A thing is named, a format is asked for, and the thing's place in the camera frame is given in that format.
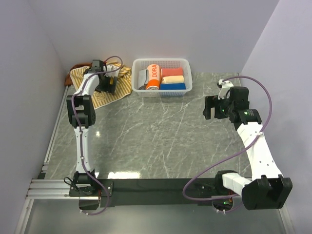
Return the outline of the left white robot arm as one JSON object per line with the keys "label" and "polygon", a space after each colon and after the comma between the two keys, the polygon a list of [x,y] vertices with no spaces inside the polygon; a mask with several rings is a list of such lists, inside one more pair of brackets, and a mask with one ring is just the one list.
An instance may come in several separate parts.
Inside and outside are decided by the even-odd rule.
{"label": "left white robot arm", "polygon": [[92,101],[94,92],[116,89],[117,77],[122,65],[115,66],[106,61],[94,60],[91,67],[83,73],[81,85],[66,98],[67,113],[74,128],[77,147],[76,171],[72,179],[66,177],[64,182],[70,185],[71,192],[84,196],[110,196],[109,189],[96,178],[94,160],[91,158],[91,135],[96,122],[96,113]]}

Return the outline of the yellow striped Doraemon towel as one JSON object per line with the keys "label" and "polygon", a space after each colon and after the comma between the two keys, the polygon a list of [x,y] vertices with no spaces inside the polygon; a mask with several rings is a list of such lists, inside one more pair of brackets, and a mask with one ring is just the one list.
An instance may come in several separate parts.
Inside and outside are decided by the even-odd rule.
{"label": "yellow striped Doraemon towel", "polygon": [[[83,66],[81,68],[74,69],[70,72],[70,78],[73,82],[75,89],[77,90],[82,83],[83,73],[89,69],[89,66]],[[131,86],[131,69],[129,67],[123,67],[119,70],[117,77],[117,86],[114,94],[106,92],[94,92],[92,95],[92,102],[94,109],[106,106],[110,103],[118,101],[123,97],[129,95],[132,92]]]}

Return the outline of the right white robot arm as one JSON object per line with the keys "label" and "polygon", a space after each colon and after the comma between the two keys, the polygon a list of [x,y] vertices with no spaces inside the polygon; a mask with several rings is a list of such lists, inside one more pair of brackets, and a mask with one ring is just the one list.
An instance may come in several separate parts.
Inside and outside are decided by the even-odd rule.
{"label": "right white robot arm", "polygon": [[252,171],[251,179],[235,171],[219,171],[214,188],[221,195],[230,190],[238,194],[247,210],[281,209],[293,184],[277,167],[262,131],[259,112],[249,108],[248,96],[248,88],[233,86],[205,98],[204,117],[230,120],[247,149]]}

